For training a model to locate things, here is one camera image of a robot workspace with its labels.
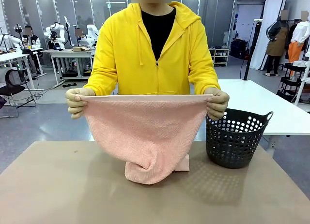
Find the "hand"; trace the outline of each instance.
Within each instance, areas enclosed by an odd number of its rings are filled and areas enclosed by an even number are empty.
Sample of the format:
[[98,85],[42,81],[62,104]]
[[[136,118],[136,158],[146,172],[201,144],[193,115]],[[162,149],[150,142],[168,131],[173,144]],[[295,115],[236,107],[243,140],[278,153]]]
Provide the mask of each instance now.
[[81,101],[81,98],[77,95],[83,96],[95,96],[95,92],[92,89],[70,89],[66,92],[65,97],[69,106],[68,111],[71,113],[72,119],[79,119],[83,114],[83,110],[87,105],[86,101]]
[[213,97],[210,97],[207,102],[208,116],[214,121],[221,119],[228,106],[228,94],[212,87],[207,88],[204,91],[204,94],[213,95]]

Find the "white robotic arm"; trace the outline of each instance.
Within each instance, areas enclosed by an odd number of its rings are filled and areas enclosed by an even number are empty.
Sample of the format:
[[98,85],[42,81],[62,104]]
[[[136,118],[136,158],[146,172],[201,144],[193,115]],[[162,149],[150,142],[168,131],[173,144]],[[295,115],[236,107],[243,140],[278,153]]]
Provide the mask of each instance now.
[[50,37],[52,35],[52,31],[51,30],[60,30],[59,38],[57,38],[56,41],[59,43],[59,47],[61,49],[64,49],[64,44],[63,43],[66,42],[66,39],[64,37],[64,26],[63,26],[63,24],[55,22],[54,25],[46,27],[45,30],[46,30],[46,32],[44,33],[44,36],[46,36],[49,39],[50,39]]
[[87,25],[87,32],[88,32],[87,41],[90,42],[91,44],[94,44],[95,41],[97,41],[99,35],[97,27],[93,24]]
[[21,46],[23,45],[22,41],[19,38],[16,38],[9,34],[2,34],[0,35],[0,42],[1,41],[11,42],[14,47],[16,48],[16,52],[22,52]]

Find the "basket handle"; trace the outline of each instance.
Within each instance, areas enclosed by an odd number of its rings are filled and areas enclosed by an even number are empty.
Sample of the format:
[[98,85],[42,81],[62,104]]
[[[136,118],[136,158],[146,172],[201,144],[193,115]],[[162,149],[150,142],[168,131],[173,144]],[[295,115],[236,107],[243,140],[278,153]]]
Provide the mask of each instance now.
[[269,112],[268,114],[265,115],[265,117],[267,118],[267,121],[270,121],[270,119],[272,118],[273,116],[273,112]]

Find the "hoodie drawstring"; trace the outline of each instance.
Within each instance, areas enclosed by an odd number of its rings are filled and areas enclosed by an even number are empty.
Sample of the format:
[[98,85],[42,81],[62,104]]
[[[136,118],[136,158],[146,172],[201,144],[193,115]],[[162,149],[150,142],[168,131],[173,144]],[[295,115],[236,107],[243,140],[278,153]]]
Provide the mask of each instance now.
[[139,23],[137,24],[138,30],[137,30],[137,39],[138,39],[138,53],[139,53],[139,61],[140,61],[140,66],[143,66],[143,62],[142,62],[142,56],[141,56],[141,43],[140,43],[140,34],[139,34]]

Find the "apron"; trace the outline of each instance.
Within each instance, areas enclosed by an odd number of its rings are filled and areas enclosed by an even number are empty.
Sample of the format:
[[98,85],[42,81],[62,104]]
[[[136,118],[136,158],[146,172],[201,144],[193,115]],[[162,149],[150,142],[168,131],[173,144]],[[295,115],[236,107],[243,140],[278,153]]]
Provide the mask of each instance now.
[[282,27],[276,35],[277,40],[270,41],[267,47],[266,54],[269,56],[283,56],[285,51],[285,41],[288,29]]

